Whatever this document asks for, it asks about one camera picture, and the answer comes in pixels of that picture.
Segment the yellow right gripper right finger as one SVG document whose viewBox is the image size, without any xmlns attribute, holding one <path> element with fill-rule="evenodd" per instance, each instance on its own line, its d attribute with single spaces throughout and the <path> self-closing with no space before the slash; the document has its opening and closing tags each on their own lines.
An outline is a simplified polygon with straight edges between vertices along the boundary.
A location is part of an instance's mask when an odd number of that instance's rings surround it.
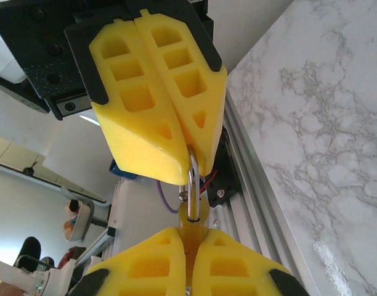
<svg viewBox="0 0 377 296">
<path fill-rule="evenodd" d="M 199 246 L 192 274 L 192 296 L 309 296 L 283 265 L 209 230 Z"/>
</svg>

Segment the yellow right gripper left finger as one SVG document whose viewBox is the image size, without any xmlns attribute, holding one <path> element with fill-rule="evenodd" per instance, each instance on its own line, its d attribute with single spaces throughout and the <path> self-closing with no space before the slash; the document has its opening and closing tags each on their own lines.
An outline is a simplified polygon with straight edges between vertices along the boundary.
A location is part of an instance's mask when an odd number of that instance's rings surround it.
<svg viewBox="0 0 377 296">
<path fill-rule="evenodd" d="M 186 271 L 176 228 L 96 264 L 70 296 L 185 296 Z"/>
</svg>

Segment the brass padlock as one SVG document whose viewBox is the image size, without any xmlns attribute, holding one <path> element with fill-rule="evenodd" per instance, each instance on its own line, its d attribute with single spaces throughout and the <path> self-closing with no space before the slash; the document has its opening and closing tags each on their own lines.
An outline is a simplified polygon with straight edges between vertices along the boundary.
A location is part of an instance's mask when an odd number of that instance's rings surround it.
<svg viewBox="0 0 377 296">
<path fill-rule="evenodd" d="M 188 184 L 179 188 L 178 232 L 184 246 L 186 291 L 192 292 L 193 270 L 198 249 L 209 232 L 209 202 L 200 194 L 200 170 L 194 149 L 188 147 Z"/>
</svg>

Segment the blue object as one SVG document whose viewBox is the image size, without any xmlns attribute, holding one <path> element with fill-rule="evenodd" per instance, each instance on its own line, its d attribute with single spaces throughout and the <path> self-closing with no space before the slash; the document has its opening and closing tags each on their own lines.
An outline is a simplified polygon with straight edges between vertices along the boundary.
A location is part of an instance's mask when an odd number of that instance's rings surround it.
<svg viewBox="0 0 377 296">
<path fill-rule="evenodd" d="M 138 177 L 137 174 L 120 170 L 114 159 L 111 161 L 111 164 L 110 164 L 110 167 L 109 167 L 109 172 L 116 175 L 116 176 L 119 176 L 121 178 L 125 178 L 125 179 L 128 179 L 128 180 L 135 180 Z"/>
</svg>

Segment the white bowl-shaped object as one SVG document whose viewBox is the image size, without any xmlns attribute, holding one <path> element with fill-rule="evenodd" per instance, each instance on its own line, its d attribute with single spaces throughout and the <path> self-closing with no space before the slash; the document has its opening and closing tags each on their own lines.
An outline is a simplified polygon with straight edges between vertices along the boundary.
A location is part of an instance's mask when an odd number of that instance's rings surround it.
<svg viewBox="0 0 377 296">
<path fill-rule="evenodd" d="M 65 206 L 68 219 L 63 223 L 63 236 L 67 242 L 82 242 L 91 225 L 94 203 L 87 199 L 69 199 Z"/>
</svg>

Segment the black round object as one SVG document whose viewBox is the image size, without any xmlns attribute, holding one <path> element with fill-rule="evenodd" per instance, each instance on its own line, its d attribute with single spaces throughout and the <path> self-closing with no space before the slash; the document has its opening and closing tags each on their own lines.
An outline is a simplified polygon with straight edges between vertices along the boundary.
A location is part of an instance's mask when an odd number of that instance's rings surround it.
<svg viewBox="0 0 377 296">
<path fill-rule="evenodd" d="M 35 271 L 48 271 L 54 268 L 54 260 L 51 257 L 41 258 L 41 244 L 35 237 L 27 237 L 14 262 L 14 267 L 29 273 Z"/>
</svg>

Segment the wide aluminium base rail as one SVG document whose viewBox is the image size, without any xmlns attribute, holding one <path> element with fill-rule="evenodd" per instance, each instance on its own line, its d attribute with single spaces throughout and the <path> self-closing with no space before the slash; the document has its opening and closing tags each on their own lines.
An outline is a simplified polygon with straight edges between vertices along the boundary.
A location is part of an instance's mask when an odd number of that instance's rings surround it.
<svg viewBox="0 0 377 296">
<path fill-rule="evenodd" d="M 310 296 L 320 296 L 230 94 L 225 97 L 223 125 L 240 188 L 229 201 L 211 210 L 219 219 L 218 229 L 282 264 Z"/>
</svg>

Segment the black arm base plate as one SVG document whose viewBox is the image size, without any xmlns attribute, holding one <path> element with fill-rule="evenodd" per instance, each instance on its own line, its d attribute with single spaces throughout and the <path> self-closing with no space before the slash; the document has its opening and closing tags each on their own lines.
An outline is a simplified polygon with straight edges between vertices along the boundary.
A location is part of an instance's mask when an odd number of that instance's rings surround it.
<svg viewBox="0 0 377 296">
<path fill-rule="evenodd" d="M 240 182 L 229 147 L 229 136 L 224 127 L 217 147 L 213 169 L 208 176 L 205 176 L 204 185 L 209 205 L 212 208 L 226 203 L 240 191 Z"/>
</svg>

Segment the white machine frame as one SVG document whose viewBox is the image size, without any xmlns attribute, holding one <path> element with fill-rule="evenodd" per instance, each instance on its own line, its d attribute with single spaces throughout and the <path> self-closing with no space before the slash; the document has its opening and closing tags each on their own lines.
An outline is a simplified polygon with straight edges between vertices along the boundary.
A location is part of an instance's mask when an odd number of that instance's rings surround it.
<svg viewBox="0 0 377 296">
<path fill-rule="evenodd" d="M 62 269 L 28 273 L 0 261 L 0 280 L 23 290 L 25 296 L 66 296 L 75 264 L 70 259 Z"/>
</svg>

